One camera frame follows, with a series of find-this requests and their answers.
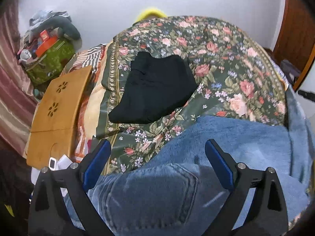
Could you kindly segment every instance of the green floral blanket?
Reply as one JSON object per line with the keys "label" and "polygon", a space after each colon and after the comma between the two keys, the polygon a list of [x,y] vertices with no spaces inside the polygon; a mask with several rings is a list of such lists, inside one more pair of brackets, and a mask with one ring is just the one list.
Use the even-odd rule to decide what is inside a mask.
{"label": "green floral blanket", "polygon": [[[139,51],[156,58],[188,57],[199,86],[186,105],[154,123],[112,123],[108,113],[119,103],[130,62]],[[104,63],[100,77],[105,93],[96,128],[97,138],[107,137],[112,144],[104,174],[141,167],[202,115],[283,125],[284,87],[269,57],[228,22],[188,16],[141,21],[114,37]]]}

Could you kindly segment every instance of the blue clamp pad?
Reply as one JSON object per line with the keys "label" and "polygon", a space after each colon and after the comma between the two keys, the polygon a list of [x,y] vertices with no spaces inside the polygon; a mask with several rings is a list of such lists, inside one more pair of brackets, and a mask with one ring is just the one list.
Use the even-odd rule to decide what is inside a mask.
{"label": "blue clamp pad", "polygon": [[222,187],[232,191],[237,178],[236,162],[230,154],[223,152],[214,139],[209,139],[204,148]]}
{"label": "blue clamp pad", "polygon": [[107,160],[111,156],[110,142],[108,140],[102,140],[91,154],[93,154],[94,157],[90,164],[88,165],[88,168],[86,169],[83,176],[82,186],[85,192],[87,192],[89,189],[92,189],[95,186],[98,178],[100,177],[100,174],[104,169]]}

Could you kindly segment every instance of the wooden door frame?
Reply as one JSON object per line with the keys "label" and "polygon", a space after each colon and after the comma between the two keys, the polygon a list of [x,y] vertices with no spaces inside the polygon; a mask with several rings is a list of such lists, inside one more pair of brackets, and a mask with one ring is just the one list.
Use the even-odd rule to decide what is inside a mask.
{"label": "wooden door frame", "polygon": [[306,63],[302,73],[300,74],[299,78],[297,79],[296,83],[293,85],[293,90],[297,91],[299,87],[302,85],[303,81],[305,80],[306,76],[308,75],[308,72],[311,70],[311,67],[314,63],[315,58],[315,45],[312,49],[311,55],[308,58],[308,62]]}
{"label": "wooden door frame", "polygon": [[[280,40],[281,40],[283,32],[284,32],[284,25],[285,25],[285,22],[287,20],[288,6],[289,6],[289,0],[285,0],[285,6],[284,6],[284,13],[283,13],[283,18],[282,18],[281,28],[279,31],[279,35],[278,35],[278,39],[277,39],[275,48],[273,49],[273,52],[272,52],[273,54],[276,53],[277,49],[280,46]],[[315,45],[312,49],[311,55],[308,58],[308,61],[305,65],[302,73],[300,74],[299,78],[297,79],[297,81],[293,85],[294,91],[297,91],[299,89],[299,87],[301,86],[301,84],[303,83],[303,81],[305,80],[306,76],[308,75],[308,72],[311,70],[311,67],[314,63],[314,59],[315,59]]]}

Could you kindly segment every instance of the black folded fabric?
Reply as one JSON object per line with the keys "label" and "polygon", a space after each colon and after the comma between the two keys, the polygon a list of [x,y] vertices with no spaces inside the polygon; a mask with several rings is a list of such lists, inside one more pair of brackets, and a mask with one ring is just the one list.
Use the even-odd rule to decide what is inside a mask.
{"label": "black folded fabric", "polygon": [[188,61],[180,56],[153,58],[139,52],[131,61],[120,103],[109,113],[114,123],[147,124],[185,105],[197,84]]}

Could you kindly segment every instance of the pink curtain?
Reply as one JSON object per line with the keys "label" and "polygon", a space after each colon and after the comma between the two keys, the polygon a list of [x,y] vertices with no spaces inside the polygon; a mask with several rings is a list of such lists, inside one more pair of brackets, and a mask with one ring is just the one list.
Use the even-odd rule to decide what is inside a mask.
{"label": "pink curtain", "polygon": [[13,0],[0,15],[0,136],[22,155],[36,99],[33,85],[15,57],[18,49],[18,0]]}

